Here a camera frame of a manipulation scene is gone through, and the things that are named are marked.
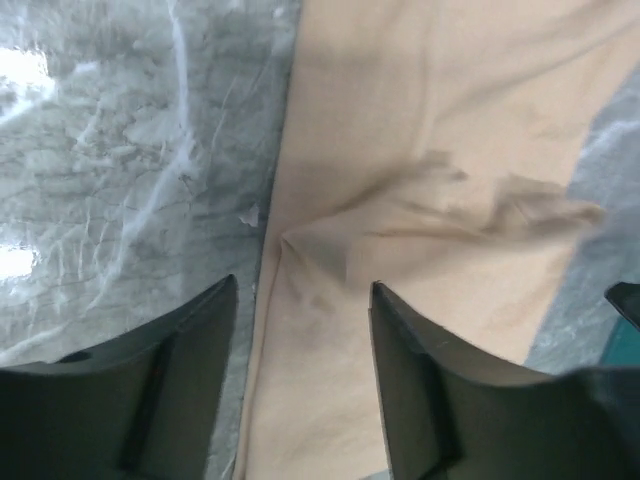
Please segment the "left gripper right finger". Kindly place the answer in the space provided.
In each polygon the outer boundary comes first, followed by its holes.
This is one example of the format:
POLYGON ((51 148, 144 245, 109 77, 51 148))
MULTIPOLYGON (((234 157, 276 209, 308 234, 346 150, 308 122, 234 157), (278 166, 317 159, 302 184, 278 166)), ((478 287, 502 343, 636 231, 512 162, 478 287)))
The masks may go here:
POLYGON ((422 317, 382 283, 370 327, 395 479, 635 479, 639 371, 553 376, 422 317))

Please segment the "beige t shirt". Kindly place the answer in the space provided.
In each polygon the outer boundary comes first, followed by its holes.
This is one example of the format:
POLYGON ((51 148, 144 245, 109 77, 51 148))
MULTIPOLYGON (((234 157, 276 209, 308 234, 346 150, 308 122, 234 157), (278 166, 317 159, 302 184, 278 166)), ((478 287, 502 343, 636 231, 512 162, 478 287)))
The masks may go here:
POLYGON ((237 479, 387 464, 382 281, 522 362, 578 239, 566 188, 639 59, 635 1, 306 1, 257 287, 237 479))

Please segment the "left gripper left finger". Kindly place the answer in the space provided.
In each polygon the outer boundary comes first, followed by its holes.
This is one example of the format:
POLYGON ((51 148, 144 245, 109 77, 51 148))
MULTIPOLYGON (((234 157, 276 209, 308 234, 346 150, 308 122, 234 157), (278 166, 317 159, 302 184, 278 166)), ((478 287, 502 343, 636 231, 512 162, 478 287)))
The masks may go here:
POLYGON ((1 371, 5 479, 201 479, 238 304, 227 276, 53 363, 1 371))

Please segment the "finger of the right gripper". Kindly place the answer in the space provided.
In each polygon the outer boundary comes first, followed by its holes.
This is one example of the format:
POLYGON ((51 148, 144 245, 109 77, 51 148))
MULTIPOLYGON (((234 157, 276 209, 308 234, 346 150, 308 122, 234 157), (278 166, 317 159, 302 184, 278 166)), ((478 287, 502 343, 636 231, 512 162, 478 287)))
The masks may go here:
POLYGON ((618 282, 605 292, 605 299, 637 330, 640 329, 640 285, 618 282))

